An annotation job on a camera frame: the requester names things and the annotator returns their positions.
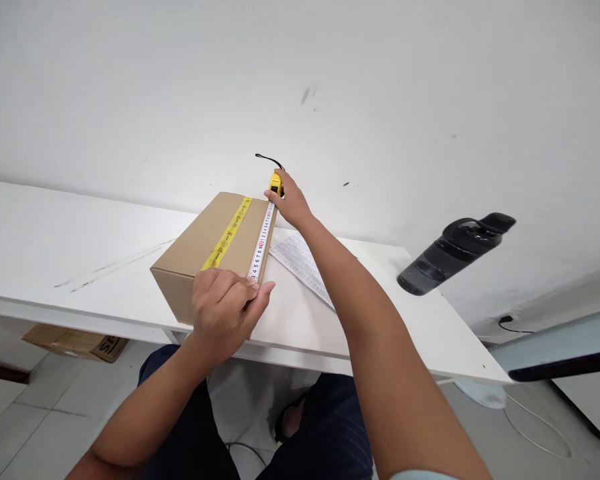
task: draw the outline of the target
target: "finger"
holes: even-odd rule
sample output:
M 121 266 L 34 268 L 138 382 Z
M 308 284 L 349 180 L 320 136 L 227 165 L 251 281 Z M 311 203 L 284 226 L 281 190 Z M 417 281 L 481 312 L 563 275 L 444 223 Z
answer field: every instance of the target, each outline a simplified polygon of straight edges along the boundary
M 240 312 L 249 300 L 253 300 L 258 295 L 260 285 L 254 283 L 246 286 L 243 283 L 234 283 L 227 294 L 220 300 L 220 304 L 226 307 L 230 312 Z
M 274 169 L 273 171 L 280 175 L 280 178 L 282 178 L 283 187 L 297 187 L 295 180 L 291 178 L 290 174 L 288 174 L 286 170 Z
M 265 190 L 265 197 L 272 201 L 273 204 L 276 207 L 278 207 L 278 210 L 280 210 L 280 206 L 285 202 L 284 200 L 282 200 L 282 197 L 280 197 L 280 195 L 271 190 Z
M 193 279 L 192 297 L 199 297 L 200 295 L 208 292 L 219 274 L 220 270 L 218 269 L 207 269 L 202 272 L 198 272 Z
M 275 282 L 266 282 L 264 285 L 260 286 L 258 289 L 258 295 L 249 304 L 246 312 L 244 312 L 242 325 L 247 333 L 247 338 L 251 335 L 255 325 L 258 323 L 258 320 L 260 320 L 260 317 L 265 311 L 265 308 L 267 308 L 271 291 L 274 287 Z
M 231 270 L 220 270 L 220 273 L 207 292 L 209 301 L 214 303 L 220 302 L 233 284 L 240 282 L 240 280 L 246 281 L 246 279 L 241 279 Z

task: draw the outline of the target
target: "hand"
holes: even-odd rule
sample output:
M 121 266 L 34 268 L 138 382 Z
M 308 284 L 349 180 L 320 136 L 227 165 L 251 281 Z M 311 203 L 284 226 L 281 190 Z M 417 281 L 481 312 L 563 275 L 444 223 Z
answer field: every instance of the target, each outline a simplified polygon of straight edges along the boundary
M 302 225 L 313 218 L 305 196 L 286 171 L 275 169 L 274 172 L 282 178 L 285 197 L 282 198 L 271 190 L 265 190 L 265 197 L 273 202 L 286 221 L 300 230 Z
M 210 367 L 220 365 L 248 340 L 274 286 L 274 282 L 260 286 L 230 270 L 208 269 L 195 276 L 192 341 Z

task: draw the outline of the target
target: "foot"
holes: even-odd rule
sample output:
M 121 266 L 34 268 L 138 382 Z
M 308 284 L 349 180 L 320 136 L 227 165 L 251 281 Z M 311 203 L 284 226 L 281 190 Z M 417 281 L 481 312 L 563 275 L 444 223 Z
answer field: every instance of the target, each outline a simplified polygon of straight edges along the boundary
M 305 400 L 300 402 L 297 407 L 290 406 L 285 410 L 284 425 L 285 435 L 292 437 L 298 430 L 300 430 L 300 420 L 302 420 L 302 410 L 305 406 Z

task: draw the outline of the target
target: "dark pants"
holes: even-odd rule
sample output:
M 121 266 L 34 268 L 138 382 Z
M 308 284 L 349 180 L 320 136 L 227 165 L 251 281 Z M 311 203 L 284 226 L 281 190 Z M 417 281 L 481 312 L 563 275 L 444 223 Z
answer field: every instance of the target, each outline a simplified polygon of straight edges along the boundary
M 138 385 L 178 350 L 166 345 L 140 368 Z M 371 448 L 353 379 L 323 373 L 309 390 L 300 430 L 275 452 L 259 480 L 370 479 Z M 145 469 L 145 478 L 238 480 L 233 460 L 218 435 L 204 381 Z

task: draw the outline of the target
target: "paper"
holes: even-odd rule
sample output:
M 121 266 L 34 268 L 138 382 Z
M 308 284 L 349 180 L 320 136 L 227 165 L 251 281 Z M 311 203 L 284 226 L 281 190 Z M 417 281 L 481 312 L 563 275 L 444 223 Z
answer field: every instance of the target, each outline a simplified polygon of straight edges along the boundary
M 333 304 L 305 240 L 298 232 L 269 249 L 269 253 L 332 310 Z

